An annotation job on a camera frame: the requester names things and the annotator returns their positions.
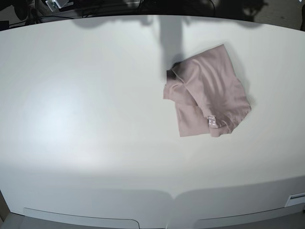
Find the mauve pink T-shirt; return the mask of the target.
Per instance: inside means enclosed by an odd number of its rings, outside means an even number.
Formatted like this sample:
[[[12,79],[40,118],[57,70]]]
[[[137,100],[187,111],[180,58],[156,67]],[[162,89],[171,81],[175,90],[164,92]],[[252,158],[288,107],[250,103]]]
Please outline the mauve pink T-shirt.
[[[251,111],[223,44],[167,70],[163,97],[175,103],[181,137],[230,134]]]

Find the black equipment clutter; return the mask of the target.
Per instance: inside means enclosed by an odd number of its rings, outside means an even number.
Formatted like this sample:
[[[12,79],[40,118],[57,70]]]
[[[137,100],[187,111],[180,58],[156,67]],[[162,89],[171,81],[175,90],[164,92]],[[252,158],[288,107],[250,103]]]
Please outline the black equipment clutter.
[[[34,23],[42,23],[42,19],[49,15],[39,15],[37,10],[38,0],[1,0],[0,11],[12,6],[14,13],[19,19],[19,22],[10,23],[9,20],[0,20],[0,30],[7,30],[14,25],[31,25]]]

